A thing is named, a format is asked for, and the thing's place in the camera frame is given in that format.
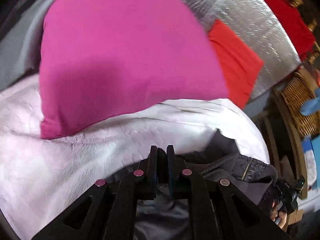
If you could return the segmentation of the white fleece bed blanket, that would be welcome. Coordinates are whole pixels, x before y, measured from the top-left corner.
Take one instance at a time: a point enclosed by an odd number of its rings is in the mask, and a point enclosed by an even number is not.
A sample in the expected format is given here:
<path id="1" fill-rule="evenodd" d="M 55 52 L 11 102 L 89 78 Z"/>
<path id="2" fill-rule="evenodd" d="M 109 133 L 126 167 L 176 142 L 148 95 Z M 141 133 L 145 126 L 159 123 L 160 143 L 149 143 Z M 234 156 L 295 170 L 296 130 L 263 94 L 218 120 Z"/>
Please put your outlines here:
<path id="1" fill-rule="evenodd" d="M 219 130 L 241 154 L 269 163 L 263 137 L 228 99 L 168 100 L 94 124 L 70 137 L 40 137 L 39 76 L 1 92 L 1 211 L 31 239 L 94 182 L 147 157 L 152 145 L 200 151 Z"/>

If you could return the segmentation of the wicker basket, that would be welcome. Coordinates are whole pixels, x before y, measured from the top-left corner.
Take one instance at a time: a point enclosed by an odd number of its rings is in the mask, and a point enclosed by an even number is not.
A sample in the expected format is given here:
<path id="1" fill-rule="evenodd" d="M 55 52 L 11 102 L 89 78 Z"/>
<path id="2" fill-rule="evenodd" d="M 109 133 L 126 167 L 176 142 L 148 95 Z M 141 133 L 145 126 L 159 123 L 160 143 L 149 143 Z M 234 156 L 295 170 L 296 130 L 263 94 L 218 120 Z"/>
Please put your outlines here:
<path id="1" fill-rule="evenodd" d="M 319 135 L 319 111 L 308 116 L 300 113 L 305 102 L 316 98 L 306 79 L 299 72 L 295 72 L 280 94 L 289 108 L 300 138 Z"/>

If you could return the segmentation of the magenta pillow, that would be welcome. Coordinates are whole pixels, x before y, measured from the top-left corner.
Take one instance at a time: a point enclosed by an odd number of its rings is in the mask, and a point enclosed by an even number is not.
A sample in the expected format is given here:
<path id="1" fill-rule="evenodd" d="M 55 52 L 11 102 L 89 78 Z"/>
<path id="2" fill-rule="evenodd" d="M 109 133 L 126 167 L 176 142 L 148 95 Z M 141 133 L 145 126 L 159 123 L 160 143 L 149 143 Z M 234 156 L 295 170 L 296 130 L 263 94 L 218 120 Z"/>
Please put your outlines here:
<path id="1" fill-rule="evenodd" d="M 228 95 L 206 33 L 181 0 L 55 0 L 39 81 L 43 139 L 169 99 Z"/>

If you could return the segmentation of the silver foil headboard cushion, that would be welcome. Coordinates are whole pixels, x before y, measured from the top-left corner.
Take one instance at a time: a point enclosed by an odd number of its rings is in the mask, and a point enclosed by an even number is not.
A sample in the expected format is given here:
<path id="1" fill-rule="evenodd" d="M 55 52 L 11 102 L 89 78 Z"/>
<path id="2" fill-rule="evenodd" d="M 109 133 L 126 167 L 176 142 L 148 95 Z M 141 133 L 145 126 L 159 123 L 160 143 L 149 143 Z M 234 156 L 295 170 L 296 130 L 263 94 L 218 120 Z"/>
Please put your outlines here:
<path id="1" fill-rule="evenodd" d="M 264 62 L 251 98 L 255 99 L 301 63 L 289 36 L 264 0 L 182 0 L 206 31 L 214 20 L 227 24 Z"/>

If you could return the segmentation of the wooden shelf unit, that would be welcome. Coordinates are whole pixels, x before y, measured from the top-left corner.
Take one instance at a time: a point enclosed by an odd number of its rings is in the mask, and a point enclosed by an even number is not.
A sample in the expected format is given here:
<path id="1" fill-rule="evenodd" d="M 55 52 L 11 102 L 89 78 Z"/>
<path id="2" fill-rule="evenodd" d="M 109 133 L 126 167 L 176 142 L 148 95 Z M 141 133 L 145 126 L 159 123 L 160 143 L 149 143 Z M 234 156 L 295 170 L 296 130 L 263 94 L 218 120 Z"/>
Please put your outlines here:
<path id="1" fill-rule="evenodd" d="M 318 60 L 319 47 L 316 46 L 284 82 L 271 88 L 260 97 L 261 112 L 253 116 L 254 122 L 267 143 L 270 161 L 278 170 L 279 175 L 289 183 L 305 180 L 300 193 L 301 199 L 306 199 L 308 191 L 317 183 L 319 172 L 312 140 L 319 135 L 316 137 L 307 135 L 303 139 L 300 138 L 289 108 L 280 92 L 294 73 L 299 72 L 314 93 L 319 88 L 319 68 L 314 65 Z"/>

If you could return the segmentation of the black quilted jacket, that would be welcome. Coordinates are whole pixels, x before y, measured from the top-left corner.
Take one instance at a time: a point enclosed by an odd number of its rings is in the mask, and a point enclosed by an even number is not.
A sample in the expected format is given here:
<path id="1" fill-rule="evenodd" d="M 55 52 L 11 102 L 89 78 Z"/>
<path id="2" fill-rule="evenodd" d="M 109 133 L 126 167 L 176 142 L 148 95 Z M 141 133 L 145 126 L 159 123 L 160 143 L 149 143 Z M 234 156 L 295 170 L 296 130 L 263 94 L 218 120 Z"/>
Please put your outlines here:
<path id="1" fill-rule="evenodd" d="M 271 187 L 277 173 L 273 166 L 242 155 L 234 140 L 216 132 L 202 152 L 176 155 L 204 179 L 218 182 L 230 180 L 269 219 L 273 196 Z M 138 168 L 131 164 L 112 176 L 114 182 Z M 167 149 L 157 150 L 157 191 L 153 200 L 137 201 L 132 239 L 191 239 L 187 200 L 172 199 L 169 192 Z"/>

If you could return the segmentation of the light blue stuffed toy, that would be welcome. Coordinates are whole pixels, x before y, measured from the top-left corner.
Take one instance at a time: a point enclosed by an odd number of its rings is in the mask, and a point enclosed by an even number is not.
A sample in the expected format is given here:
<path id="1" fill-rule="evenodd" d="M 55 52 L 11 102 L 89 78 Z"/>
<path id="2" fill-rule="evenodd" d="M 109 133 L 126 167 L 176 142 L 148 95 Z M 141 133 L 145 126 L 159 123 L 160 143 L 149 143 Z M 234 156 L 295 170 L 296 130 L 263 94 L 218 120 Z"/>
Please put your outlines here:
<path id="1" fill-rule="evenodd" d="M 320 90 L 319 88 L 317 88 L 315 91 L 315 98 L 314 99 L 311 99 L 309 101 L 306 101 L 302 107 L 300 108 L 300 113 L 303 115 L 303 116 L 309 116 L 313 113 L 316 113 L 317 111 L 319 111 L 320 109 Z"/>

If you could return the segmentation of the red fabric behind headboard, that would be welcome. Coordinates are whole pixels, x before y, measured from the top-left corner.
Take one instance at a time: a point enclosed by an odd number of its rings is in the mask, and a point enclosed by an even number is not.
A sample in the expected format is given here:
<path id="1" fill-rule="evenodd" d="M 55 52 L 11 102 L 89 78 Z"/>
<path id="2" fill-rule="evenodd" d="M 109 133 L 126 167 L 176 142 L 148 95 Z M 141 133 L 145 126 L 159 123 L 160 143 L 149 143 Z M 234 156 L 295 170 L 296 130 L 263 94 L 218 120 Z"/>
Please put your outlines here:
<path id="1" fill-rule="evenodd" d="M 288 0 L 264 1 L 283 26 L 300 59 L 306 59 L 316 39 L 304 23 L 298 9 L 292 7 Z"/>

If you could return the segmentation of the grey folded blanket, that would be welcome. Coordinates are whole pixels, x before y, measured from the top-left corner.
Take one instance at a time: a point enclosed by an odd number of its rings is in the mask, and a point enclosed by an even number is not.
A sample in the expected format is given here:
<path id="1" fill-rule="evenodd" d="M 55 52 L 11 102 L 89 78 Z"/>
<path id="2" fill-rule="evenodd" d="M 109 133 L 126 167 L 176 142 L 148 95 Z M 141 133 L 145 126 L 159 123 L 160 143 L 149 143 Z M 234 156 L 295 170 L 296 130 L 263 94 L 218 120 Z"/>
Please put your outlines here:
<path id="1" fill-rule="evenodd" d="M 55 0 L 1 4 L 1 90 L 39 68 L 44 17 Z"/>

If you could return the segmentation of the red pillow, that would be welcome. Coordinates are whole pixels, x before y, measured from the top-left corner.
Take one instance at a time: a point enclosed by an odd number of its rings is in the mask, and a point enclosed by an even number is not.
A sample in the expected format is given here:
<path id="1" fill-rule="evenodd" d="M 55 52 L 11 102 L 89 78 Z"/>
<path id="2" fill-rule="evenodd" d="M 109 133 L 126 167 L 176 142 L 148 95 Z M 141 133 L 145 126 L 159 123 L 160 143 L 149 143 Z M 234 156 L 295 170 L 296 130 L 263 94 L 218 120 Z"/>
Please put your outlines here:
<path id="1" fill-rule="evenodd" d="M 214 21 L 208 38 L 222 68 L 228 98 L 243 109 L 249 102 L 264 62 L 221 20 Z"/>

